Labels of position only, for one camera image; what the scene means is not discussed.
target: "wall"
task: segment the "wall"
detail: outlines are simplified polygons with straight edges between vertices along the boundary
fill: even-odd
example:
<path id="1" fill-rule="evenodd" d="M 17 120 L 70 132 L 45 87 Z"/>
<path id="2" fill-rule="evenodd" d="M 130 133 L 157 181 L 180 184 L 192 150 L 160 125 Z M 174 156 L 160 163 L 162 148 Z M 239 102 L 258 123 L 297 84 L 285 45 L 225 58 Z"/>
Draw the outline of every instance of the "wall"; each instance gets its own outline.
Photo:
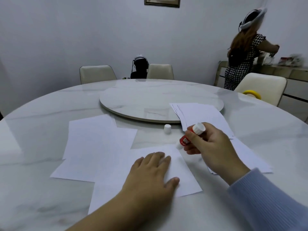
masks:
<path id="1" fill-rule="evenodd" d="M 275 62 L 290 54 L 303 54 L 308 65 L 308 0 L 268 0 L 268 12 L 260 33 L 279 44 Z"/>
<path id="2" fill-rule="evenodd" d="M 0 0 L 1 82 L 14 94 L 0 90 L 0 110 L 79 85 L 84 65 L 129 77 L 137 54 L 171 64 L 177 80 L 213 84 L 239 22 L 262 1 L 181 0 L 177 9 L 144 0 Z"/>

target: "houndstooth dress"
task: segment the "houndstooth dress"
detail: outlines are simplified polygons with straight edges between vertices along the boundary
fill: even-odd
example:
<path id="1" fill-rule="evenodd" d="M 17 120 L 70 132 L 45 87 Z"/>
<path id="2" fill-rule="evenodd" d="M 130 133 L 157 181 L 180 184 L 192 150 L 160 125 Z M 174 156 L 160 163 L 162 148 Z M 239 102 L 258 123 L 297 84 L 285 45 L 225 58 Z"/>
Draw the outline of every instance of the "houndstooth dress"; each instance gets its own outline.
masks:
<path id="1" fill-rule="evenodd" d="M 225 89 L 234 91 L 234 89 L 240 84 L 243 78 L 251 72 L 253 61 L 260 54 L 259 50 L 257 49 L 257 46 L 265 39 L 265 36 L 257 34 L 252 41 L 250 51 L 247 54 L 247 57 L 244 62 L 237 67 L 228 66 L 225 72 Z"/>

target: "hair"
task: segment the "hair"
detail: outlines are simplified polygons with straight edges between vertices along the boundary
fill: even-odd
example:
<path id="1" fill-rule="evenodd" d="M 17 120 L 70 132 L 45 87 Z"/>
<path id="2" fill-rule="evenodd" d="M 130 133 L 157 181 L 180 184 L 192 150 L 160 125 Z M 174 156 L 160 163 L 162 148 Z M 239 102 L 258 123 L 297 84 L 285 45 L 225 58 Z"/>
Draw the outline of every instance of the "hair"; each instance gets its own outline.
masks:
<path id="1" fill-rule="evenodd" d="M 259 13 L 257 11 L 252 12 L 249 14 L 246 19 L 244 20 L 244 23 L 248 23 L 252 20 L 254 20 Z M 232 50 L 234 49 L 242 49 L 244 52 L 248 52 L 250 49 L 250 46 L 256 37 L 257 31 L 256 31 L 256 24 L 253 24 L 251 27 L 248 29 L 241 30 L 236 37 L 233 39 L 233 42 L 230 46 L 230 50 L 228 52 L 228 57 L 229 54 Z"/>

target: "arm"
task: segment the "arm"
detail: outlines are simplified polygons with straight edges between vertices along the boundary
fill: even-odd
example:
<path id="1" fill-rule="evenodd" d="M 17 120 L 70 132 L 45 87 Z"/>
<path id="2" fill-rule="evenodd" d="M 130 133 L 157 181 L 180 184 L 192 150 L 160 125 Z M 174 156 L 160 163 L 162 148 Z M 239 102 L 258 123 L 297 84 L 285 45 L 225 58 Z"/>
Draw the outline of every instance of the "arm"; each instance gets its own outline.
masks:
<path id="1" fill-rule="evenodd" d="M 279 45 L 272 45 L 267 40 L 264 40 L 257 46 L 257 49 L 267 53 L 276 54 L 279 50 Z"/>
<path id="2" fill-rule="evenodd" d="M 231 198 L 254 230 L 308 230 L 308 208 L 289 197 L 258 170 L 239 159 L 227 135 L 209 123 L 200 137 L 191 131 L 192 142 L 184 147 L 189 155 L 201 154 L 214 172 L 230 185 Z"/>
<path id="3" fill-rule="evenodd" d="M 179 178 L 166 184 L 164 176 L 171 157 L 157 152 L 133 164 L 120 193 L 67 231 L 131 231 L 167 206 Z"/>

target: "person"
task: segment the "person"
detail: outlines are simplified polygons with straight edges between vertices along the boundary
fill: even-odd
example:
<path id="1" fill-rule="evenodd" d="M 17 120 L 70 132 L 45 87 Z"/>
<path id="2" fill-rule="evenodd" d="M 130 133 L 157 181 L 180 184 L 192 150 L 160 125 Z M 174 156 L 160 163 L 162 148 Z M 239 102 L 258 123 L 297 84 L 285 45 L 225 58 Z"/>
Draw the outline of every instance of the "person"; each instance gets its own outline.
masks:
<path id="1" fill-rule="evenodd" d="M 201 136 L 185 135 L 192 142 L 184 148 L 203 160 L 229 185 L 229 195 L 254 230 L 308 230 L 308 208 L 272 184 L 258 169 L 250 170 L 237 156 L 227 135 L 204 123 Z M 171 158 L 156 152 L 137 159 L 122 190 L 101 208 L 73 225 L 68 231 L 135 230 L 171 203 L 180 179 L 166 184 L 164 175 Z"/>
<path id="2" fill-rule="evenodd" d="M 241 31 L 236 35 L 228 52 L 229 66 L 225 72 L 225 89 L 234 90 L 251 72 L 253 61 L 260 51 L 276 54 L 279 45 L 272 45 L 266 37 L 257 34 L 267 9 L 251 11 L 240 23 Z"/>

